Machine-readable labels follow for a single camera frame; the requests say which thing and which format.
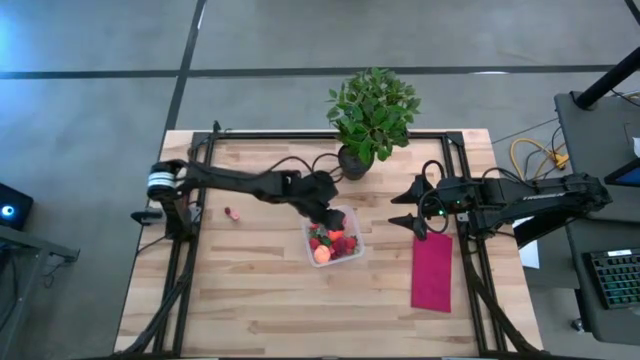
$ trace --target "black desk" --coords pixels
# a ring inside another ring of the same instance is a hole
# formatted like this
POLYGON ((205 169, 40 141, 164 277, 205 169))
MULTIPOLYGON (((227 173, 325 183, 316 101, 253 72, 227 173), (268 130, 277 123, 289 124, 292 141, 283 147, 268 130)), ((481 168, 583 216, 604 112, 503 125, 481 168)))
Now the black desk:
MULTIPOLYGON (((554 99, 574 172, 586 172, 602 181, 634 159, 625 137, 625 124, 640 123, 639 107, 623 99, 604 97, 594 110, 583 111, 569 94, 554 99)), ((607 188, 612 204, 590 219, 566 227, 580 283, 578 303, 583 323, 596 339, 640 345, 640 309, 605 310, 582 260, 582 254, 587 252, 640 247, 640 222, 636 220, 640 218, 640 189, 607 188)))

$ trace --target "pink cloth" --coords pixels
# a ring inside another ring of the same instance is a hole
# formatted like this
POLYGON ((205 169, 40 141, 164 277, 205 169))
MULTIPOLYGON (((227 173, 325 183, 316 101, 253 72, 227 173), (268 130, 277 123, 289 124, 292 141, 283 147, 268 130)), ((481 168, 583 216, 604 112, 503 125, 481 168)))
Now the pink cloth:
POLYGON ((413 239, 411 307, 451 312, 451 257, 453 240, 429 233, 413 239))

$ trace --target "desk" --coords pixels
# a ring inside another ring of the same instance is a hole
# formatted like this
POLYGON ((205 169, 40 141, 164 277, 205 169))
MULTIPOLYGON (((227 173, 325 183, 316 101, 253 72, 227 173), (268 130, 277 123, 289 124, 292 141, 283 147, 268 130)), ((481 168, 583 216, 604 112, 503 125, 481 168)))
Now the desk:
MULTIPOLYGON (((632 148, 625 141, 624 124, 637 123, 640 108, 612 97, 598 100, 593 111, 580 110, 569 94, 556 95, 555 102, 574 172, 586 172, 603 181, 604 176, 633 159, 632 148)), ((613 198, 612 204, 593 213, 590 216, 593 220, 578 220, 566 227, 580 282, 580 312, 587 330, 596 339, 640 345, 637 334, 640 316, 630 309, 605 310, 582 261, 582 254, 588 252, 640 247, 640 224, 609 221, 633 220, 640 189, 620 186, 607 186, 607 189, 613 198)))
MULTIPOLYGON (((488 131, 464 130, 463 134, 471 171, 479 177, 495 166, 488 131)), ((191 131, 168 132, 161 159, 184 159, 192 135, 191 131)), ((337 153, 338 148, 335 140, 218 140, 213 165, 259 172, 289 155, 312 161, 324 152, 337 153)), ((389 217, 415 212, 415 206, 391 205, 389 200, 408 189, 426 160, 442 160, 442 156, 439 143, 411 140, 408 147, 395 148, 386 162, 376 162, 362 180, 337 184, 340 195, 332 204, 356 210, 366 250, 357 260, 321 269, 309 264, 300 218, 292 207, 207 190, 182 355, 476 355, 457 239, 453 242, 452 312, 412 309, 412 234, 387 222, 389 217), (225 216, 226 206, 240 214, 239 222, 225 216)), ((325 158, 319 168, 331 169, 335 164, 335 159, 325 158)), ((282 168, 302 170, 302 165, 287 162, 282 168)), ((437 171, 428 170, 429 181, 439 180, 437 171)), ((162 226, 145 228, 140 246, 162 234, 162 226)), ((449 227, 449 235, 456 236, 454 226, 449 227)), ((130 345, 157 310, 170 246, 169 241, 160 242, 136 260, 116 351, 130 345)), ((529 342, 541 348, 515 241, 497 236, 487 242, 487 248, 500 305, 529 342)), ((483 310, 491 339, 488 312, 483 310)), ((170 326, 167 335, 173 336, 172 331, 170 326)))

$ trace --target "concrete floor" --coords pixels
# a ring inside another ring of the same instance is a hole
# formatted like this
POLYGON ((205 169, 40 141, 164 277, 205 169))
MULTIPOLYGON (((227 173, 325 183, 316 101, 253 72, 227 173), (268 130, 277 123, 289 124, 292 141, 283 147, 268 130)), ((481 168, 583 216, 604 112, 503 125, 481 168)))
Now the concrete floor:
MULTIPOLYGON (((196 0, 0 0, 0 72, 177 70, 196 0)), ((613 64, 638 45, 622 0, 209 0, 192 69, 613 64)), ((416 128, 488 128, 498 140, 555 117, 553 95, 601 73, 410 75, 416 128)), ((342 77, 190 79, 178 129, 328 128, 327 89, 342 77)), ((634 76, 618 90, 637 89, 634 76)), ((148 167, 174 78, 0 80, 0 182, 36 199, 28 231, 78 246, 38 290, 20 359, 106 355, 140 233, 148 167)), ((526 132, 547 143, 557 122, 526 132)), ((511 139, 495 144, 511 168, 511 139)), ((522 163, 527 150, 520 149, 522 163)), ((638 348, 578 335, 572 292, 532 288, 554 354, 637 358, 638 348)))

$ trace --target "wooden table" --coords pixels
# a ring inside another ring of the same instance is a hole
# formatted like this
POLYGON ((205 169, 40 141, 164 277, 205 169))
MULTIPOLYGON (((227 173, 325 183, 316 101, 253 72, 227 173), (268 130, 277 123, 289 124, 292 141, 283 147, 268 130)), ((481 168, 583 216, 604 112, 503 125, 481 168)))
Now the wooden table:
MULTIPOLYGON (((479 177, 495 166, 489 133, 462 132, 472 175, 479 177)), ((186 159, 192 134, 168 132, 161 159, 186 159)), ((212 165, 259 172, 288 155, 311 162, 338 148, 333 140, 219 140, 212 165)), ((356 210, 366 251, 357 260, 321 269, 309 264, 300 217, 291 206, 208 190, 183 356, 477 355, 455 226, 448 230, 454 237, 454 258, 452 312, 446 314, 410 307, 412 234, 387 222, 415 213, 415 205, 391 205, 389 200, 408 189, 429 159, 443 161, 439 142, 413 140, 406 148, 395 148, 386 162, 376 161, 362 180, 337 184, 340 195, 332 205, 356 210), (226 206, 240 214, 239 222, 224 214, 226 206)), ((331 169, 336 160, 325 158, 320 165, 331 169)), ((303 169, 295 161, 281 168, 303 169)), ((427 174, 433 184, 440 176, 435 169, 427 174)), ((146 228, 140 246, 162 234, 162 225, 146 228)), ((169 241, 161 242, 137 258, 116 350, 131 344, 157 310, 170 247, 169 241)), ((515 241, 496 236, 487 248, 501 307, 525 338, 541 348, 515 241)), ((484 305, 483 319, 490 348, 495 348, 484 305)), ((170 319, 168 339, 172 331, 170 319)))

